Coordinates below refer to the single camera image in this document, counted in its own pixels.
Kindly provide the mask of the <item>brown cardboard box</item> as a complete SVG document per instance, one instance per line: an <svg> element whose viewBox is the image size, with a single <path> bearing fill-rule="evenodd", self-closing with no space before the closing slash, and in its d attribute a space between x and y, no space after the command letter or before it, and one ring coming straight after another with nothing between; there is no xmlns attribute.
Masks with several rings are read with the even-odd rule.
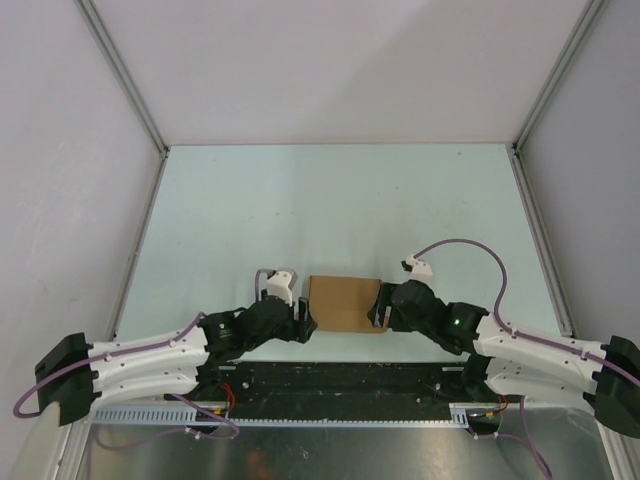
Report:
<svg viewBox="0 0 640 480"><path fill-rule="evenodd" d="M382 281L371 278L318 276L308 282L308 299L311 317L318 330L332 333L382 334L382 327L375 327L368 314L376 304Z"/></svg>

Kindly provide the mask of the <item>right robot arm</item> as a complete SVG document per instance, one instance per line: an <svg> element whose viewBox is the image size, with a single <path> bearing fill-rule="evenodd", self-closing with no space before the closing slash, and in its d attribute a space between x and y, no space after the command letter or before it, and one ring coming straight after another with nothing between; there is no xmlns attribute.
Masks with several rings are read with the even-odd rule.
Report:
<svg viewBox="0 0 640 480"><path fill-rule="evenodd" d="M502 326L486 309L444 303L416 280L382 284L367 317L375 328L418 332L466 354L461 388L473 401L517 396L563 405L621 435L639 435L639 350L627 339L601 344Z"/></svg>

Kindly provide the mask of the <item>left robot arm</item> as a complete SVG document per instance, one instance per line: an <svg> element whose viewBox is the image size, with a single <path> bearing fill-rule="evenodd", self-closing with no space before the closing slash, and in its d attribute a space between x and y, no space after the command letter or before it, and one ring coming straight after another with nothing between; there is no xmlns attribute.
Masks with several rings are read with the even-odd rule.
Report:
<svg viewBox="0 0 640 480"><path fill-rule="evenodd" d="M266 297L248 308L199 313L182 331L138 341L90 343L71 334L38 362L30 392L40 411L58 406L60 425L138 398L207 400L220 390L220 365L270 340L304 344L316 328L307 299L287 304Z"/></svg>

